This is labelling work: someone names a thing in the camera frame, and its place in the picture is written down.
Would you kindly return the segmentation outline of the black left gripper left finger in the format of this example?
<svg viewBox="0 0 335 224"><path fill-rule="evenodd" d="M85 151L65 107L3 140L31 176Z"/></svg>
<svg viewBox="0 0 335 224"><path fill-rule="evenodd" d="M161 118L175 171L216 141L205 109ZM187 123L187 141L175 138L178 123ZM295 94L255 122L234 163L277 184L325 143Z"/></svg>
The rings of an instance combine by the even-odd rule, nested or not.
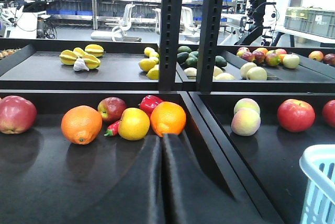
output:
<svg viewBox="0 0 335 224"><path fill-rule="evenodd" d="M73 223L165 223L159 138L145 138L129 170Z"/></svg>

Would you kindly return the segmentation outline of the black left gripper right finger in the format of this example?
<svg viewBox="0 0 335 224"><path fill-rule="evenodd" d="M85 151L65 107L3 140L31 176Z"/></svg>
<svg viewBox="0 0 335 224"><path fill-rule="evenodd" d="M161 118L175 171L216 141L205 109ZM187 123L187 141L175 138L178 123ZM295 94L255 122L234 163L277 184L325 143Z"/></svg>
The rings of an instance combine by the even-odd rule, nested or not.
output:
<svg viewBox="0 0 335 224"><path fill-rule="evenodd" d="M196 166L178 136L163 137L168 223L263 223Z"/></svg>

